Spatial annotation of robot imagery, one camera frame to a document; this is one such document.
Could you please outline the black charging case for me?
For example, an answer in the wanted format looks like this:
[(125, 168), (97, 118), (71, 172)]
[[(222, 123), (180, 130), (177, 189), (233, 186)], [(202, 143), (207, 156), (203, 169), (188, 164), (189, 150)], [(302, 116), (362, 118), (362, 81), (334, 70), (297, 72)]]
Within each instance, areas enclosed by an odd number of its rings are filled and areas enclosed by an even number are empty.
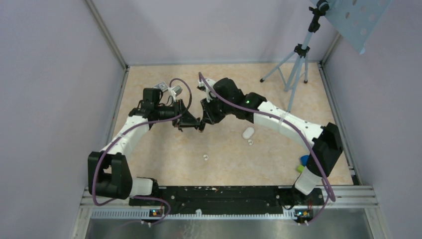
[(201, 124), (199, 127), (198, 127), (198, 131), (199, 132), (204, 132), (204, 129), (205, 129), (205, 124)]

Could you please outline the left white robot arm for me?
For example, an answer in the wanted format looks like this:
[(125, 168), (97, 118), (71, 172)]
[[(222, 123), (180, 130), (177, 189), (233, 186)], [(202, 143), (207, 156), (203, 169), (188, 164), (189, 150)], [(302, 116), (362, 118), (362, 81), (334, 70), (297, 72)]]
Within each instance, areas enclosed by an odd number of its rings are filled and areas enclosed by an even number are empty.
[(189, 113), (183, 100), (177, 99), (182, 92), (180, 86), (169, 87), (171, 103), (161, 103), (163, 92), (157, 88), (145, 88), (143, 98), (133, 108), (125, 124), (114, 139), (99, 152), (88, 156), (89, 193), (97, 196), (126, 199), (140, 196), (148, 206), (159, 201), (158, 184), (155, 179), (133, 177), (128, 160), (141, 138), (152, 126), (170, 121), (173, 127), (181, 130), (187, 127), (198, 128), (200, 119)]

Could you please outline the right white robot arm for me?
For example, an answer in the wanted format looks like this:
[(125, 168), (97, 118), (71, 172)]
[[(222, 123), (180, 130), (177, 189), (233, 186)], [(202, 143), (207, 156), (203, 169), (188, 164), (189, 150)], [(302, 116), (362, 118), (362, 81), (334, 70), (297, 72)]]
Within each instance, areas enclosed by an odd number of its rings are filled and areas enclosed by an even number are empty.
[(264, 96), (251, 92), (244, 94), (229, 78), (219, 81), (199, 75), (198, 89), (205, 92), (201, 101), (203, 123), (217, 124), (226, 116), (235, 116), (261, 125), (301, 144), (309, 151), (304, 170), (294, 183), (292, 199), (305, 205), (312, 199), (312, 190), (319, 184), (325, 187), (334, 200), (334, 192), (328, 177), (343, 153), (343, 144), (337, 125), (329, 122), (319, 125), (301, 119), (275, 106)]

